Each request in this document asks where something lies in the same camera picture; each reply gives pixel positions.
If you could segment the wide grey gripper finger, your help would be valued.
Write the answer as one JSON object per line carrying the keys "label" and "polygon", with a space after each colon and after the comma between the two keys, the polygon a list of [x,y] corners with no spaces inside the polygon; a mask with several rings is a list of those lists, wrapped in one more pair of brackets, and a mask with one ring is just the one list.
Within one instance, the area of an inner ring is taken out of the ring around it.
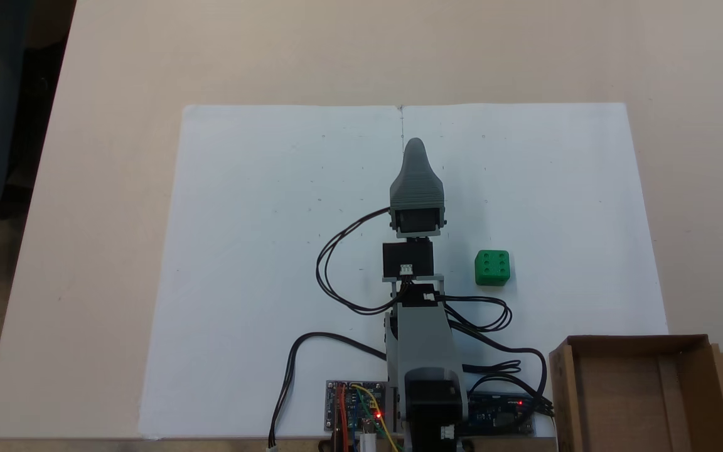
{"label": "wide grey gripper finger", "polygon": [[401,169],[390,186],[390,209],[442,210],[444,204],[444,184],[431,167],[424,142],[411,138],[405,144]]}

